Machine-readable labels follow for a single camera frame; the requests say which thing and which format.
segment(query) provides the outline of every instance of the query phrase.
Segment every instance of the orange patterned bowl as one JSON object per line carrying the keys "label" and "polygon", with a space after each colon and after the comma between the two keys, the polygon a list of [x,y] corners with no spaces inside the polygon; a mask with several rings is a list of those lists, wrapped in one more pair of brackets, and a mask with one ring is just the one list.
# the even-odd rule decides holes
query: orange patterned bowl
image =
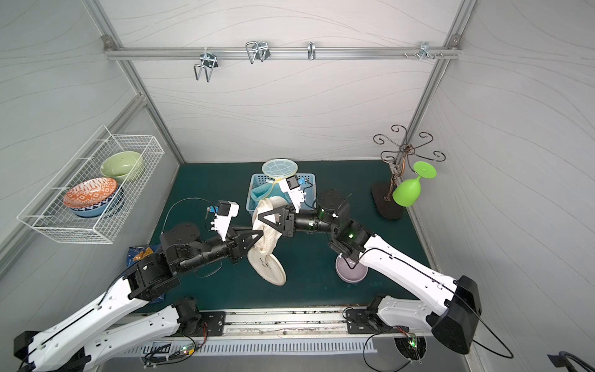
{"label": "orange patterned bowl", "polygon": [[79,183],[64,195],[64,205],[83,208],[102,202],[118,188],[118,183],[108,177],[100,177]]}

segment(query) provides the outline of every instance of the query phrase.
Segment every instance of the white wall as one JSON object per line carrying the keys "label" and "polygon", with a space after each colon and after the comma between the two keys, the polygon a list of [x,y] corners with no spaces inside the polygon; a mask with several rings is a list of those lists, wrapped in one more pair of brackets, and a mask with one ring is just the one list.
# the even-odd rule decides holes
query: white wall
{"label": "white wall", "polygon": [[[460,0],[101,0],[126,47],[442,45]],[[188,162],[377,159],[372,137],[408,125],[433,62],[135,62]]]}
{"label": "white wall", "polygon": [[594,19],[592,0],[482,0],[419,128],[447,160],[415,211],[515,353],[479,349],[487,371],[559,371],[560,350],[595,365]]}
{"label": "white wall", "polygon": [[135,92],[79,0],[0,2],[0,242],[16,216]]}
{"label": "white wall", "polygon": [[[0,241],[29,198],[135,96],[102,49],[79,0],[0,3]],[[127,247],[151,236],[177,163],[145,109],[120,133],[155,135],[166,154],[113,245],[37,235],[0,279],[3,371],[18,369],[14,336],[45,330],[98,296],[124,269]]]}

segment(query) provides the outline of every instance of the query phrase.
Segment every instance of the dark green table surface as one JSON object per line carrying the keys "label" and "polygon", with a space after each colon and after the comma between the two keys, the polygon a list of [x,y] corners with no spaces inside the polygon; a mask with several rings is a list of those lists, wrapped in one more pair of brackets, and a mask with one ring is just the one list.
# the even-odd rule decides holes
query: dark green table surface
{"label": "dark green table surface", "polygon": [[[170,196],[157,224],[152,243],[159,243],[159,234],[167,211],[177,201],[198,197],[217,203],[218,200],[235,201],[240,205],[234,225],[251,225],[246,211],[248,186],[253,173],[261,173],[262,163],[239,164],[186,164],[172,187]],[[376,232],[389,244],[413,259],[428,265],[419,239],[407,213],[399,221],[382,219],[374,206],[370,187],[388,180],[389,167],[382,161],[302,161],[300,173],[314,173],[317,192],[335,188],[348,196],[351,217]],[[184,221],[192,221],[201,228],[201,236],[209,238],[214,232],[204,229],[207,203],[200,200],[183,201],[171,210],[166,229]],[[247,259],[232,265],[223,261],[223,267],[214,275],[206,276],[219,267],[219,263],[201,268],[197,273],[182,275],[181,285],[169,291],[165,302],[147,305],[140,312],[158,311],[182,296],[197,300],[202,310],[233,308],[272,308],[302,306],[344,306],[368,304],[375,295],[386,294],[396,298],[415,297],[387,277],[370,269],[366,278],[356,285],[343,282],[335,271],[337,254],[327,246],[325,234],[297,233],[294,238],[282,237],[274,255],[283,265],[287,282],[275,286],[258,276]]]}

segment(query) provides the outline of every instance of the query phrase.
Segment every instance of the green bowl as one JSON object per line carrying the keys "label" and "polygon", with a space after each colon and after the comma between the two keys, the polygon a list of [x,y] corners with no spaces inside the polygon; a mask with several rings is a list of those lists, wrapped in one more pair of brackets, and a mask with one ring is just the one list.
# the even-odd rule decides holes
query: green bowl
{"label": "green bowl", "polygon": [[121,185],[125,180],[136,181],[145,171],[145,166],[138,152],[124,151],[107,158],[99,170],[105,177],[113,178]]}

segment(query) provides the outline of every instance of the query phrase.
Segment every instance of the white cloth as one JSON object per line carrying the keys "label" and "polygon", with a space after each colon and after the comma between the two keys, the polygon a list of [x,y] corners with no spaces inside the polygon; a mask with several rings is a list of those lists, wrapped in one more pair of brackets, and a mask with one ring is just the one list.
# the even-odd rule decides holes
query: white cloth
{"label": "white cloth", "polygon": [[[259,221],[258,214],[271,211],[286,204],[287,201],[285,198],[272,196],[259,201],[252,214],[252,230],[262,230],[263,235],[248,252],[248,261],[258,275],[277,286],[284,285],[287,280],[283,266],[281,266],[278,259],[273,255],[273,249],[275,249],[281,233]],[[265,219],[275,222],[275,215],[268,215]]]}

